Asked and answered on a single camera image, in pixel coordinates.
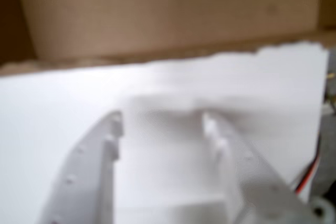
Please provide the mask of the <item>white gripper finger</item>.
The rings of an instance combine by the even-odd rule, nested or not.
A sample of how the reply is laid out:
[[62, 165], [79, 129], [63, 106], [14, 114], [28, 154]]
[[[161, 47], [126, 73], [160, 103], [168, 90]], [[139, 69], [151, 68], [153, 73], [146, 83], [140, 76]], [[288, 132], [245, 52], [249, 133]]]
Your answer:
[[114, 164], [123, 136], [120, 111], [99, 120], [68, 153], [39, 223], [113, 223]]
[[228, 119], [205, 112], [202, 128], [219, 173], [226, 223], [317, 222], [310, 208]]

